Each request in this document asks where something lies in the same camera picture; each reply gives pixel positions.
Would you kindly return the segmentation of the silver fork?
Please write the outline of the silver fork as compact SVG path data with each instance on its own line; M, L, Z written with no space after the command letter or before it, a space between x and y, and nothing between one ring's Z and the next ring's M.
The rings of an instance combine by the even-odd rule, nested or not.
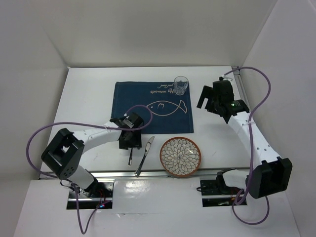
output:
M131 148L131 150L130 150L128 166L132 165L132 160L133 160L133 148Z

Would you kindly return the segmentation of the clear plastic cup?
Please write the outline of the clear plastic cup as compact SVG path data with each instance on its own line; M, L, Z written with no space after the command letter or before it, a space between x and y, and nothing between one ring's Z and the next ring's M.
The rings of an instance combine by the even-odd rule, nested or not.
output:
M184 95L189 85L189 80L185 76L177 76L174 79L174 91L176 95Z

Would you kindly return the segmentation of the blue fish placemat cloth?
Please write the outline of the blue fish placemat cloth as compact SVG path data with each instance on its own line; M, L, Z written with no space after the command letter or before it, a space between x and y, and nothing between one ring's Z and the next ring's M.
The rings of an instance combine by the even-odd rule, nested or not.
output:
M184 95L177 95L171 82L124 81L116 82L112 118L122 117L128 109L137 113L145 123L153 114L149 126L142 130L143 134L184 134L194 132L190 88Z

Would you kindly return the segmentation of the floral patterned ceramic plate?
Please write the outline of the floral patterned ceramic plate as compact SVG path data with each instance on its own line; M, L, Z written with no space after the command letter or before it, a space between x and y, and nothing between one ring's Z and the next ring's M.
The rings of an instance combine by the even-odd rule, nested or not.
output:
M169 174L187 177L199 169L202 155L199 147L192 140L185 137L173 137L162 145L159 159Z

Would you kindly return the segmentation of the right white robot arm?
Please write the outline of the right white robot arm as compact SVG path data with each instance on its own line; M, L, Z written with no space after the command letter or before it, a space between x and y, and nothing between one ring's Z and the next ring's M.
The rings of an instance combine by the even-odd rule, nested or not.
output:
M283 192L287 189L293 164L281 156L265 139L251 111L243 100L235 100L232 84L218 80L202 89L197 107L222 117L244 145L252 171L226 169L217 173L215 187L222 194L234 188L243 189L255 199Z

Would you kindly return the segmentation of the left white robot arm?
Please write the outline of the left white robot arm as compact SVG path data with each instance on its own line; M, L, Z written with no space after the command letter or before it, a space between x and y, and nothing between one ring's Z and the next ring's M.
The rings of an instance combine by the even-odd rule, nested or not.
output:
M59 130L41 155L42 161L60 180L75 183L86 197L99 197L106 188L86 169L80 166L82 155L100 145L118 141L123 150L142 147L141 130L144 124L136 113L123 118L113 118L101 128L71 132Z

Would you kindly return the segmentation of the silver table knife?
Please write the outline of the silver table knife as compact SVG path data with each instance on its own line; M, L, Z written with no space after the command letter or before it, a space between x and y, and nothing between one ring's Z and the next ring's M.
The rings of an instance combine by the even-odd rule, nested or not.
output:
M141 162L140 162L140 164L139 164L137 170L134 172L134 175L135 175L136 177L139 177L140 174L141 174L142 166L143 166L144 161L145 161L145 159L146 159L146 157L147 157L147 155L148 155L148 153L149 153L150 147L151 147L151 145L152 145L154 139L155 139L155 136L152 136L152 137L148 140L148 142L146 143L143 158L142 158L142 160L141 160Z

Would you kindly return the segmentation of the front aluminium rail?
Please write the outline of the front aluminium rail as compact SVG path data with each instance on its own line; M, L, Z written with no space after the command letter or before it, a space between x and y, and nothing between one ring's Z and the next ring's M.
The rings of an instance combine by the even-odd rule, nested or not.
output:
M218 172L228 170L228 168L219 169L199 169L195 171L190 177L201 177L201 176L216 176ZM96 178L136 178L134 171L123 171L123 172L92 172ZM142 171L139 178L158 178L158 177L174 177L171 173L165 170L147 170Z

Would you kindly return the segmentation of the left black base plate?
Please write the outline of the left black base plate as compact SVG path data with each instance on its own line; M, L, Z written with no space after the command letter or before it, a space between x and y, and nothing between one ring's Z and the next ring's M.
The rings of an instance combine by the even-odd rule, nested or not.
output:
M86 192L84 189L76 186L74 189L70 189L67 210L75 210L77 208L78 196L79 209L81 210L93 210L96 207L99 209L112 209L113 208L113 189L114 182L99 182L99 187L91 192Z

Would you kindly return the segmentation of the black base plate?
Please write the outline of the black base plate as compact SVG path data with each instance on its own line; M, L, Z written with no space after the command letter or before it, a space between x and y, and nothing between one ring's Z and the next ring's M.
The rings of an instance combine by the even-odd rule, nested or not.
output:
M76 186L74 189L70 189L67 210L75 210L77 208L78 196L79 209L81 210L93 210L96 207L99 209L112 209L113 208L113 189L114 182L99 182L99 187L91 192L86 192L84 189Z
M216 180L200 180L197 191L201 193L203 207L224 207L232 206L239 189L220 187Z

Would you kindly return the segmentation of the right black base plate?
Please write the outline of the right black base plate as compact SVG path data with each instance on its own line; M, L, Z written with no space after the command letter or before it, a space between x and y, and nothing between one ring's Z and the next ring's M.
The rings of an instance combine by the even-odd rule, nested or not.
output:
M239 189L220 187L216 180L200 180L197 191L201 193L203 207L224 207L232 206Z

